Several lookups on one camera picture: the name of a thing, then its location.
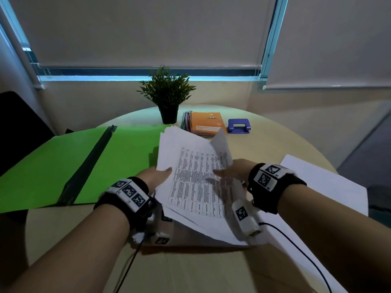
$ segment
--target green leaves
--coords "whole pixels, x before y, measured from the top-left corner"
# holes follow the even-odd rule
[[[156,105],[167,108],[172,105],[179,105],[191,97],[190,92],[196,87],[189,84],[188,74],[183,76],[170,76],[169,69],[160,67],[150,75],[150,81],[141,81],[140,92],[145,98]]]

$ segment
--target black tape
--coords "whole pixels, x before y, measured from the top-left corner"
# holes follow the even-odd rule
[[[116,128],[116,126],[112,125],[102,134],[99,141],[95,144],[94,148],[88,154],[81,166],[65,183],[63,191],[58,198],[57,205],[69,206],[75,202]]]

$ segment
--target chair backrest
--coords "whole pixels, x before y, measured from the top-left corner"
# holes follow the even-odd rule
[[[51,129],[13,91],[0,93],[0,176],[54,137]]]

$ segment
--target orange notebook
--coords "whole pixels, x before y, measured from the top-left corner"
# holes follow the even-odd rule
[[[197,135],[214,136],[220,128],[227,133],[227,128],[218,112],[193,112],[191,111],[191,132]]]

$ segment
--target round table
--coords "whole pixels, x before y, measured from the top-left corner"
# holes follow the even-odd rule
[[[291,154],[317,166],[335,169],[311,144],[287,128],[262,116],[215,105],[181,105],[180,126],[184,111],[220,112],[225,124],[229,118],[247,118],[250,134],[228,134],[232,158],[256,162],[280,163]],[[158,125],[157,107],[135,111],[101,126]],[[47,207],[28,212],[26,253],[32,264],[70,232],[91,211],[93,205]],[[104,292],[113,292],[134,252],[126,244],[117,259]],[[216,248],[142,249],[127,275],[121,292],[327,292],[316,277],[272,245],[246,250]]]

